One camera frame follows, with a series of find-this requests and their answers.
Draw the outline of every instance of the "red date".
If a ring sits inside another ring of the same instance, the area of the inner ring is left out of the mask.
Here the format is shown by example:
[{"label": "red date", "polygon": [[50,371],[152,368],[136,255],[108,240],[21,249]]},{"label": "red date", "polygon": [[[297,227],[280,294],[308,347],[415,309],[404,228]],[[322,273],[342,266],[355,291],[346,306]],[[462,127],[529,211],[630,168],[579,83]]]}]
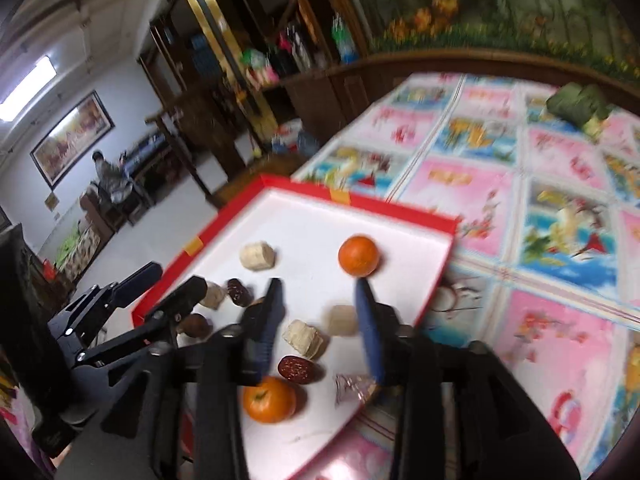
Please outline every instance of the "red date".
[{"label": "red date", "polygon": [[309,384],[316,380],[316,365],[294,355],[287,355],[280,360],[278,372],[287,381],[296,384]]}]

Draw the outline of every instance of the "fluorescent light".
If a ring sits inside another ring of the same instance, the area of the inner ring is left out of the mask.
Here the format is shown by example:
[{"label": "fluorescent light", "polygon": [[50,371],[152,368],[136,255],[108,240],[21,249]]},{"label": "fluorescent light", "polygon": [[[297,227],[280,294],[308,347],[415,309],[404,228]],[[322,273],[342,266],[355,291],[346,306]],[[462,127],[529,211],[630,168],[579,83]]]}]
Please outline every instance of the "fluorescent light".
[{"label": "fluorescent light", "polygon": [[43,57],[20,84],[9,94],[9,97],[0,104],[0,119],[10,123],[20,111],[31,101],[36,94],[44,88],[49,81],[56,76],[48,57]]}]

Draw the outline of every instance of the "gold pillar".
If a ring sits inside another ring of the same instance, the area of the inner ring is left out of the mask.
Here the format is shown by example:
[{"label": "gold pillar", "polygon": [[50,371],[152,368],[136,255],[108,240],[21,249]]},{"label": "gold pillar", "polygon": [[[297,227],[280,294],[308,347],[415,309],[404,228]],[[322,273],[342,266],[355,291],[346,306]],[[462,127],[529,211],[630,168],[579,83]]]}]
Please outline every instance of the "gold pillar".
[{"label": "gold pillar", "polygon": [[[278,123],[271,111],[271,107],[262,93],[255,91],[255,89],[244,79],[241,68],[242,64],[240,62],[242,51],[238,45],[238,40],[236,40],[231,28],[227,25],[227,20],[222,14],[220,6],[216,0],[187,1],[195,14],[207,41],[209,41],[213,53],[218,58],[220,66],[227,74],[229,81],[234,86],[240,87],[246,93],[246,96],[243,96],[242,92],[238,96],[239,105],[241,105],[241,107],[246,111],[248,119],[258,134],[263,139],[269,139],[273,135]],[[215,27],[216,31],[219,33],[218,37],[214,33],[213,27]],[[225,49],[220,45],[218,38],[222,38],[226,49],[228,49],[233,58],[232,61],[227,59]],[[247,101],[253,101],[257,106],[259,113],[255,113],[252,106],[247,105]]]}]

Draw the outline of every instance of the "person sitting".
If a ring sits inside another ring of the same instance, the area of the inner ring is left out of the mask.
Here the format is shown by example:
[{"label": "person sitting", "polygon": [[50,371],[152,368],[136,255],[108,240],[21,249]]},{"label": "person sitting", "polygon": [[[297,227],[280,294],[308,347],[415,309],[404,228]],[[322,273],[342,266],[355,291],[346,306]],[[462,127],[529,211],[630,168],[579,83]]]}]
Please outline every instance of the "person sitting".
[{"label": "person sitting", "polygon": [[95,150],[91,158],[95,163],[95,172],[98,174],[100,186],[109,193],[114,204],[123,203],[133,191],[132,181],[119,167],[104,160],[101,151]]}]

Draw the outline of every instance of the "tiled floor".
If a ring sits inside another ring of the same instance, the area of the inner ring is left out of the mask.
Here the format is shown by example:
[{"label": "tiled floor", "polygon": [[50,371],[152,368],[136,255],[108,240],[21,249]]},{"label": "tiled floor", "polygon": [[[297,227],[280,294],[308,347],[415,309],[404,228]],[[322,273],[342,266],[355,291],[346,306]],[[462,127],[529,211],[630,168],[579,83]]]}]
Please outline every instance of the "tiled floor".
[{"label": "tiled floor", "polygon": [[[236,145],[244,159],[248,160],[251,157],[248,135],[240,137]],[[226,182],[225,173],[212,157],[198,165],[198,172],[209,189],[216,189]],[[216,214],[216,209],[204,200],[193,179],[185,177],[136,225],[126,224],[116,233],[85,272],[76,294],[81,294],[96,283],[103,286],[119,282],[151,261],[166,266]],[[129,310],[117,310],[106,324],[107,338],[131,328]]]}]

